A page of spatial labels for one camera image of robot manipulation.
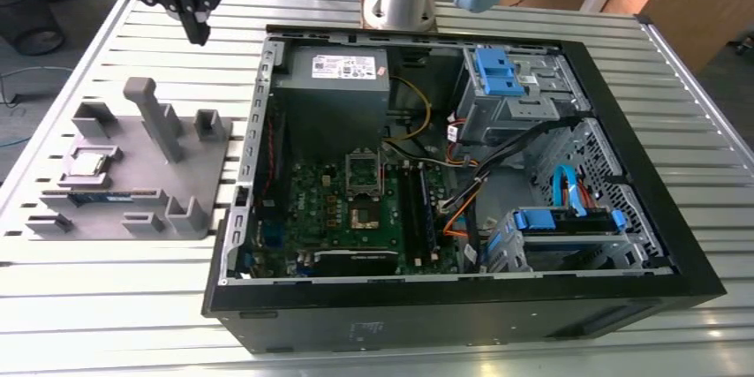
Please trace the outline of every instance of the aluminum table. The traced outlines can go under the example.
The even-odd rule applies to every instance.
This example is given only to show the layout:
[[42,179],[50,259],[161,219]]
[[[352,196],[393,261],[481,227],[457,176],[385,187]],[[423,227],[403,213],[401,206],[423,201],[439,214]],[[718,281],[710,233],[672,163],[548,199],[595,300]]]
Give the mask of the aluminum table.
[[[82,100],[136,114],[130,76],[152,77],[178,116],[217,109],[241,136],[269,23],[356,26],[356,0],[224,0],[201,48],[161,9],[118,0],[0,188],[0,373],[156,375],[740,375],[754,369],[752,154],[652,26],[632,17],[437,6],[441,32],[559,38],[588,46],[728,295],[592,341],[252,356],[198,314],[213,237],[36,241]],[[222,181],[236,176],[232,141]],[[214,223],[232,198],[220,184]]]

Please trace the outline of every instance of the wire bundle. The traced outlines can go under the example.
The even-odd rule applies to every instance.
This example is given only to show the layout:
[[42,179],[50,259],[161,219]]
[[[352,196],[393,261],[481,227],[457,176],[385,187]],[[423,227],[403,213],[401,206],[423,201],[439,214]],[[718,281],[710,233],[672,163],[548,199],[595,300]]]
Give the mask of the wire bundle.
[[[479,165],[473,170],[472,178],[468,180],[465,186],[460,189],[459,193],[445,201],[444,207],[455,205],[461,199],[464,200],[460,208],[447,220],[443,234],[447,236],[467,237],[467,243],[473,249],[475,253],[480,250],[480,235],[476,226],[476,196],[481,190],[481,185],[489,175],[489,168],[503,162],[509,156],[519,153],[528,145],[528,143],[545,132],[557,128],[572,127],[580,122],[581,117],[564,117],[557,121],[547,121],[536,124],[528,130],[521,132],[516,137],[509,139],[505,143],[500,144],[487,157],[479,161]],[[452,224],[457,221],[460,215],[467,219],[467,231],[452,230]],[[480,255],[476,254],[473,262],[465,257],[464,272],[475,273],[479,270]]]
[[[459,118],[453,122],[451,122],[447,126],[456,126],[456,125],[464,124],[465,121],[467,120],[464,118]],[[455,142],[447,143],[445,162],[451,163],[453,165],[464,165],[465,161],[459,161],[457,159],[453,159],[453,157],[452,157],[452,149],[453,149],[455,146],[456,146]],[[468,161],[468,163],[473,167],[476,167],[479,165],[479,162],[473,159],[471,161]]]

